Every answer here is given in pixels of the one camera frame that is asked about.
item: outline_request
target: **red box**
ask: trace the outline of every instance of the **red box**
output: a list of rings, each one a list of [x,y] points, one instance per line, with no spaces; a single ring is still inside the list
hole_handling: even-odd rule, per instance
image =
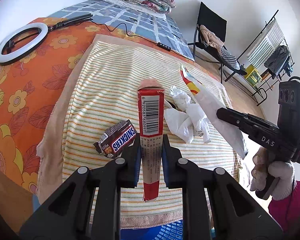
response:
[[[164,89],[156,79],[143,79],[138,87],[144,201],[159,194],[162,155]]]

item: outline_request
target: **ring light stand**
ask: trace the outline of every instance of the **ring light stand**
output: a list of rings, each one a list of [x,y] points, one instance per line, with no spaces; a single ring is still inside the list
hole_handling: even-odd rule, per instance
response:
[[[58,22],[57,24],[53,26],[47,26],[44,23],[30,23],[28,25],[25,25],[10,35],[8,35],[0,44],[0,65],[5,66],[12,64],[19,59],[22,59],[32,51],[34,51],[40,44],[44,41],[44,39],[47,37],[48,32],[51,32],[53,30],[57,30],[66,26],[71,25],[78,25],[80,23],[90,21],[92,20],[91,17],[92,14],[85,14],[81,16],[77,16],[74,18],[71,18],[69,20],[64,20],[62,22]],[[36,36],[32,41],[30,41],[28,44],[24,45],[20,49],[17,49],[16,51],[11,52],[11,49],[14,47],[14,45],[18,42],[14,42],[13,39],[17,36],[27,33],[29,31],[38,31],[38,36]]]
[[[36,36],[32,41],[30,41],[28,44],[24,45],[20,49],[17,49],[16,51],[13,51],[9,54],[2,54],[5,49],[9,46],[9,43],[17,36],[29,32],[29,31],[38,31],[39,35]],[[47,37],[48,34],[48,26],[44,23],[30,23],[28,25],[25,25],[10,35],[8,35],[0,44],[0,65],[5,66],[9,65],[11,63],[14,63],[18,61],[19,59],[22,59],[32,51],[34,51],[40,44],[43,42],[45,37]]]

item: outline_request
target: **chair backrest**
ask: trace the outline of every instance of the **chair backrest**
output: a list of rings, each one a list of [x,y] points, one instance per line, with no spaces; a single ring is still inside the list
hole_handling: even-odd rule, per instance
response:
[[[200,4],[198,15],[198,25],[204,25],[208,30],[212,31],[220,40],[225,42],[227,21],[218,14],[211,11],[203,2]]]

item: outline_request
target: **silver screw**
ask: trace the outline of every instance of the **silver screw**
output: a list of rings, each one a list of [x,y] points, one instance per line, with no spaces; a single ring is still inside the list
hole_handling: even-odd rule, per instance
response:
[[[117,159],[115,159],[115,163],[116,164],[124,164],[125,161],[126,160],[124,158],[117,158]]]
[[[225,171],[225,169],[223,169],[223,168],[220,168],[220,167],[219,167],[219,168],[216,168],[216,173],[219,174],[219,175],[223,175],[223,174],[225,174],[225,172],[226,172],[226,171]]]
[[[85,174],[88,171],[87,167],[80,167],[78,169],[78,173],[80,174]]]
[[[187,164],[187,163],[188,163],[188,160],[187,160],[186,158],[180,158],[180,159],[178,160],[178,162],[179,162],[180,164]]]

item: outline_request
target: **orange floral bed sheet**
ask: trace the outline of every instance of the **orange floral bed sheet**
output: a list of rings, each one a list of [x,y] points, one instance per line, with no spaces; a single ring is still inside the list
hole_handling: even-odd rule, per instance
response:
[[[33,22],[53,25],[61,20],[64,18],[38,18]],[[85,22],[49,33],[35,51],[11,65],[0,66],[0,171],[34,194],[40,165],[36,147],[68,76],[96,34],[132,40],[167,53],[154,43],[127,36],[121,29],[109,32],[104,25]],[[15,49],[30,39],[19,42]]]

